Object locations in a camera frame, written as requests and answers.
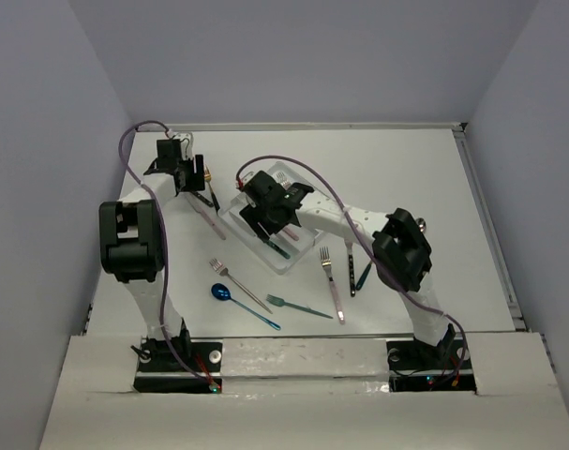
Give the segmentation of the teal handled knife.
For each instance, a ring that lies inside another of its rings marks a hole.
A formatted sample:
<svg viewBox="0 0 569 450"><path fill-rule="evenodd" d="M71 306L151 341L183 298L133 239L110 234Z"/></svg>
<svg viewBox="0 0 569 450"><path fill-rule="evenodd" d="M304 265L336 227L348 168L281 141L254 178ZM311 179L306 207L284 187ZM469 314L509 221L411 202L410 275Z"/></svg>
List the teal handled knife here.
<svg viewBox="0 0 569 450"><path fill-rule="evenodd" d="M289 260L291 258L291 255L286 250L273 242L271 239L266 240L265 244L286 260Z"/></svg>

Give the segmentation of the pink handled knife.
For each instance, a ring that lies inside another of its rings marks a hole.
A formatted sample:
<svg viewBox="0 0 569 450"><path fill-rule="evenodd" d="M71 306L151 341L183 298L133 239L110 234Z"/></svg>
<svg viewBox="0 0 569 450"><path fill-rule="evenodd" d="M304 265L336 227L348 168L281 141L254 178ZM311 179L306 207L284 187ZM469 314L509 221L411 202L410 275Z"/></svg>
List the pink handled knife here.
<svg viewBox="0 0 569 450"><path fill-rule="evenodd" d="M208 213L200 206L199 202L194 198L191 193L188 193L187 200L194 209L194 211L202 217L202 219L210 226L213 232L221 239L225 240L225 233L218 227L214 220L208 215Z"/></svg>

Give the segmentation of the pink handled fork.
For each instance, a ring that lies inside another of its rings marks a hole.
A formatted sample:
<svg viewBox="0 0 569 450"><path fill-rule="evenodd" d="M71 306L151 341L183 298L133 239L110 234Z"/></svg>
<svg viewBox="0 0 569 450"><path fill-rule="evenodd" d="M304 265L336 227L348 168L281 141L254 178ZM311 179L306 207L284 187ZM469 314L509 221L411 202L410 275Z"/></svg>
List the pink handled fork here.
<svg viewBox="0 0 569 450"><path fill-rule="evenodd" d="M332 295L333 302L335 305L335 309L337 312L337 319L338 319L340 324L345 324L346 319L345 319L344 311L343 311L342 304L340 301L339 292L337 290L337 285L334 281L334 277L333 277L333 273L332 273L332 261L331 261L330 255L329 255L328 247L321 247L319 250L319 253L320 253L320 260L321 260L322 269L323 269L323 271L326 274L326 277L328 279L328 285L329 285L330 293Z"/></svg>

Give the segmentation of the teal slim fork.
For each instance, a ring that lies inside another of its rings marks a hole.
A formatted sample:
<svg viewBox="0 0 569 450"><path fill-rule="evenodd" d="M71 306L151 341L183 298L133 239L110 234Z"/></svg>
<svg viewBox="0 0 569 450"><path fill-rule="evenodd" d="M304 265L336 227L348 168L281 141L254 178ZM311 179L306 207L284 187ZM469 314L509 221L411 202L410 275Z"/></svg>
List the teal slim fork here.
<svg viewBox="0 0 569 450"><path fill-rule="evenodd" d="M330 320L333 319L333 317L330 316L330 315L328 315L328 314L325 314L325 313L320 312L320 311L318 311L318 310L312 309L312 308L310 308L310 307L303 307L303 306L296 305L296 304L291 303L291 302L287 302L287 301L284 300L283 298L274 296L274 295L272 295L272 294L268 294L268 295L266 296L266 300L267 300L271 305L276 306L276 307L279 307L279 308L292 308L292 309L299 310L299 311L302 311L302 312L305 312L305 313L308 313L308 314L312 314L312 315L315 315L315 316L318 316L318 317L322 317L322 318L325 318L325 319L330 319Z"/></svg>

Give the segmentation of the pink handled spoon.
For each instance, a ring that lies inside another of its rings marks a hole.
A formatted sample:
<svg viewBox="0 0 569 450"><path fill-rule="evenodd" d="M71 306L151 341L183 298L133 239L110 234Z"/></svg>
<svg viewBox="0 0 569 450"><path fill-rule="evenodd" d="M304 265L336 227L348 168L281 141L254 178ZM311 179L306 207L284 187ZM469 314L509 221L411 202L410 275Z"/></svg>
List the pink handled spoon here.
<svg viewBox="0 0 569 450"><path fill-rule="evenodd" d="M285 227L283 229L283 232L287 234L293 241L298 242L300 240L299 235L296 232L294 232L290 227Z"/></svg>

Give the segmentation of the dark marbled handled knife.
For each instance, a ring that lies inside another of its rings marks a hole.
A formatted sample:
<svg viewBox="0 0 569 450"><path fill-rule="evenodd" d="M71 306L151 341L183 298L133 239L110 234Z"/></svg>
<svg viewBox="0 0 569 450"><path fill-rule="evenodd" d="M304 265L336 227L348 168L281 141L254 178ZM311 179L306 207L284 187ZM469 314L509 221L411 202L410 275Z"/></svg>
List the dark marbled handled knife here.
<svg viewBox="0 0 569 450"><path fill-rule="evenodd" d="M209 208L214 208L214 203L212 201L210 201L209 199L207 199L204 195L202 195L200 192L191 192L191 194L196 197L199 201L201 201L203 204L205 204L206 206L208 206Z"/></svg>

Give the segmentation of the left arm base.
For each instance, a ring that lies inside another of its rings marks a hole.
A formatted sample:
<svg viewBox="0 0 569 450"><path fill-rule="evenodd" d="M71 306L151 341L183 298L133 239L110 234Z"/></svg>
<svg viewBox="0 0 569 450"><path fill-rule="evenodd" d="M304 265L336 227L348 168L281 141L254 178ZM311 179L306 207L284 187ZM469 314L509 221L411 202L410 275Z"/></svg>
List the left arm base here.
<svg viewBox="0 0 569 450"><path fill-rule="evenodd" d="M147 394L220 394L223 342L191 339L182 332L164 340L144 337L130 349L137 366L133 388Z"/></svg>

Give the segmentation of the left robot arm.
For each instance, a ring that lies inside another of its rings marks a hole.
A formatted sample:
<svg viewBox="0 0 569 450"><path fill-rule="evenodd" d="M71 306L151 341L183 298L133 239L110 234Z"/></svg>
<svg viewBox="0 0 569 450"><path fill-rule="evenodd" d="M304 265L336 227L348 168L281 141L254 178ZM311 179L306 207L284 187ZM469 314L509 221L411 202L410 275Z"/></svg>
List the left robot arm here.
<svg viewBox="0 0 569 450"><path fill-rule="evenodd" d="M127 168L135 188L98 209L103 270L124 284L136 302L147 337L163 342L158 357L180 370L191 359L189 332L167 293L169 263L162 208L179 194L205 189L204 160L192 153L190 133L157 140L157 156L142 174Z"/></svg>

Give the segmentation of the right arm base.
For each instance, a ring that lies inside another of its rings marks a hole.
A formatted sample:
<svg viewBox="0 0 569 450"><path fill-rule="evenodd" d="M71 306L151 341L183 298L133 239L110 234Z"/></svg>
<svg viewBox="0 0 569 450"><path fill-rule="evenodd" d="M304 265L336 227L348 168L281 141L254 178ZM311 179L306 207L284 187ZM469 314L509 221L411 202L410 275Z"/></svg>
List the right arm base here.
<svg viewBox="0 0 569 450"><path fill-rule="evenodd" d="M463 342L456 339L450 354L442 359L421 354L414 340L386 342L389 368L389 389L403 392L476 392L472 362L466 353L464 362L455 372L463 353Z"/></svg>

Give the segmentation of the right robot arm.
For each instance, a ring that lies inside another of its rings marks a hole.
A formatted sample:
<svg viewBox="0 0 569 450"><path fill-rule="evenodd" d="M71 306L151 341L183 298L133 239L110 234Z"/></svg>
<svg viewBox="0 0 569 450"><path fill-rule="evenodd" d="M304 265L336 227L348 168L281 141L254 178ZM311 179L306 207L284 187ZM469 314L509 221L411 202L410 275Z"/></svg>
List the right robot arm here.
<svg viewBox="0 0 569 450"><path fill-rule="evenodd" d="M240 181L238 188L248 200L240 216L263 242L293 225L360 246L381 282L403 299L418 341L417 360L435 368L449 357L457 328L441 310L429 274L432 249L409 211L398 208L385 214L346 206L307 184L283 187L264 171Z"/></svg>

